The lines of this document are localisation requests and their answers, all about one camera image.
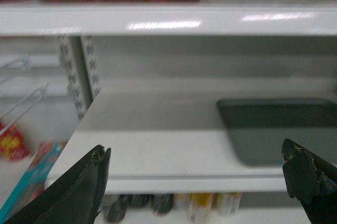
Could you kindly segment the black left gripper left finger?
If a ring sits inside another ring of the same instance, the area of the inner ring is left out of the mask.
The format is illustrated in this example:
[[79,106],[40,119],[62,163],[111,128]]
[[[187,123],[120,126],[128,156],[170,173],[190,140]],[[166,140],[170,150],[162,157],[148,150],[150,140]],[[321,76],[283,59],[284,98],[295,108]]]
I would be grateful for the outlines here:
[[111,148],[95,146],[5,223],[94,223],[106,189]]

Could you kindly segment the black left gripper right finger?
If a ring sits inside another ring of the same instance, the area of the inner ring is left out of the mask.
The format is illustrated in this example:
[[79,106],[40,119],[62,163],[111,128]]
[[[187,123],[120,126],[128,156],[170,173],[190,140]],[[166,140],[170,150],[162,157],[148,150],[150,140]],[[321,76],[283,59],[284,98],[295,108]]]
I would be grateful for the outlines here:
[[336,166],[290,139],[282,143],[282,158],[288,195],[310,223],[336,223]]

